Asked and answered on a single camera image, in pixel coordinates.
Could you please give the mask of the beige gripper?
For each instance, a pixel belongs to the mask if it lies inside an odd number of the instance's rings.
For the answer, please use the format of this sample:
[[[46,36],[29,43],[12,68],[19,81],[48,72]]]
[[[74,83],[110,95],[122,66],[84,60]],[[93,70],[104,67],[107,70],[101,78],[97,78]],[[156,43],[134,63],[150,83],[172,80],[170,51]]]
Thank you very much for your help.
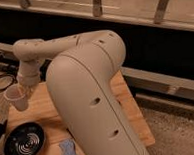
[[[25,95],[30,97],[41,81],[40,63],[38,61],[21,62],[17,73],[17,81]]]

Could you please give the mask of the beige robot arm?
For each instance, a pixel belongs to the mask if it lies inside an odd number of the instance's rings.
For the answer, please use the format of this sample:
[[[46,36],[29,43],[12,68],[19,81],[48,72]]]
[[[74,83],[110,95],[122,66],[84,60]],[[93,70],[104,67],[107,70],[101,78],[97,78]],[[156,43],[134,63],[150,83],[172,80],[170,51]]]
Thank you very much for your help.
[[[20,60],[17,81],[25,87],[38,81],[36,61],[51,60],[48,93],[86,155],[149,155],[110,88],[126,55],[121,36],[102,30],[45,41],[23,39],[12,51]]]

